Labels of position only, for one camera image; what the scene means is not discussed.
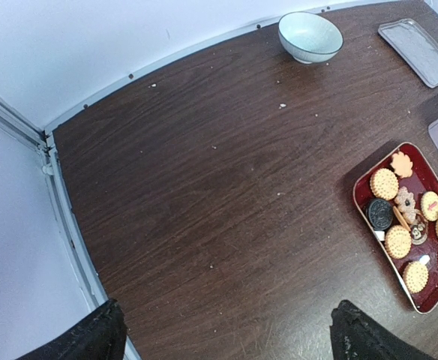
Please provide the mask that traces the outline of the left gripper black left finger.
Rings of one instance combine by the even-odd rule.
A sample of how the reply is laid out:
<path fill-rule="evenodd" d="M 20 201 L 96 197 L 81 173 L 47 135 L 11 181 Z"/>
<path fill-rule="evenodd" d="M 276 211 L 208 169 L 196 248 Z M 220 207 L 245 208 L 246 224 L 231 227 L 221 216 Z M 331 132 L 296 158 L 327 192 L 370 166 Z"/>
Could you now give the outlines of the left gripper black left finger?
<path fill-rule="evenodd" d="M 76 325 L 21 359 L 123 359 L 127 338 L 125 315 L 109 299 Z"/>

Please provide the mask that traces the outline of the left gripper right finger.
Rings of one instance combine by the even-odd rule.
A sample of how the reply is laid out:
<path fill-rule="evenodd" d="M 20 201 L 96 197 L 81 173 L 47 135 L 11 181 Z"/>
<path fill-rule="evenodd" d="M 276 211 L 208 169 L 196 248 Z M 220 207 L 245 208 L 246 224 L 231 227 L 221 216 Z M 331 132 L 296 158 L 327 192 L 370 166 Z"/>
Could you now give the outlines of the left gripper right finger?
<path fill-rule="evenodd" d="M 331 312 L 331 348 L 335 359 L 431 359 L 381 326 L 351 301 Z"/>

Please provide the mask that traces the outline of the flower shaped tan cookie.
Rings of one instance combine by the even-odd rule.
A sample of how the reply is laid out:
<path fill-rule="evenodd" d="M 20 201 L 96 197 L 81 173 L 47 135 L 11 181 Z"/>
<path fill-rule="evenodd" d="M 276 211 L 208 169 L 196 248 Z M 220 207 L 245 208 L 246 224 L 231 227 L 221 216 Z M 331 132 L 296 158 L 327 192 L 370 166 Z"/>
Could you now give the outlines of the flower shaped tan cookie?
<path fill-rule="evenodd" d="M 391 156 L 391 168 L 401 179 L 409 178 L 413 174 L 413 162 L 407 154 L 398 151 Z"/>

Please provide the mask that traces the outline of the pale blue ceramic bowl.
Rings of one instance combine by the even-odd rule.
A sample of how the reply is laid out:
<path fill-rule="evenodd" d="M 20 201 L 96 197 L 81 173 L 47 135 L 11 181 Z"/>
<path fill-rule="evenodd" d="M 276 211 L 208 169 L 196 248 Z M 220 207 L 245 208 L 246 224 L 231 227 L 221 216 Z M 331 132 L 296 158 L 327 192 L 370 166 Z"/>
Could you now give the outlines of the pale blue ceramic bowl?
<path fill-rule="evenodd" d="M 286 52 L 305 65 L 327 62 L 344 45 L 344 37 L 334 23 L 307 12 L 283 15 L 278 22 L 278 37 Z"/>

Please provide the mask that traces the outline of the red cookie tray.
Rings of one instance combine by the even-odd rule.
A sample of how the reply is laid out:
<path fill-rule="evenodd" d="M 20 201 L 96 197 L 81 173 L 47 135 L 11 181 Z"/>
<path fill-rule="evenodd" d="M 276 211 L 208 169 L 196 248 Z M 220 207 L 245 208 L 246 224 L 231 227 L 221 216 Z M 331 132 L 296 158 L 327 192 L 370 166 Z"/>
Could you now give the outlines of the red cookie tray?
<path fill-rule="evenodd" d="M 412 176 L 400 178 L 391 167 L 398 151 L 413 162 Z M 427 314 L 438 304 L 438 178 L 418 147 L 403 142 L 358 178 L 352 189 L 355 207 L 391 263 L 414 309 Z M 383 231 L 370 225 L 366 209 L 375 198 L 394 213 Z"/>

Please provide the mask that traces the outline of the left aluminium frame post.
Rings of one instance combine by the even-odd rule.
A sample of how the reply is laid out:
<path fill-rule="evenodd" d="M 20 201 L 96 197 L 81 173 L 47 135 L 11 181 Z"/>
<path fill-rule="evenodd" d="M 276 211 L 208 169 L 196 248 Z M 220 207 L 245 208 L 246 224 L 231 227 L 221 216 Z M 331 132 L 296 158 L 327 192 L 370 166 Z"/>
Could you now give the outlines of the left aluminium frame post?
<path fill-rule="evenodd" d="M 50 150 L 44 131 L 33 125 L 2 98 L 0 98 L 0 128 L 33 150 L 43 153 Z"/>

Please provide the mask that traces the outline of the black sandwich cookie upper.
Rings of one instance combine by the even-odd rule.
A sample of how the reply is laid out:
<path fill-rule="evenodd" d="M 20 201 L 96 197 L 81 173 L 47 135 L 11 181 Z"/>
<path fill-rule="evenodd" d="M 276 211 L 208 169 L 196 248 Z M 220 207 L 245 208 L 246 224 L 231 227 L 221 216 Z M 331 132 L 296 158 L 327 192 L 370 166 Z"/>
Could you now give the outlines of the black sandwich cookie upper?
<path fill-rule="evenodd" d="M 392 225 L 392 205 L 380 198 L 372 199 L 366 209 L 367 219 L 374 230 L 387 230 Z"/>

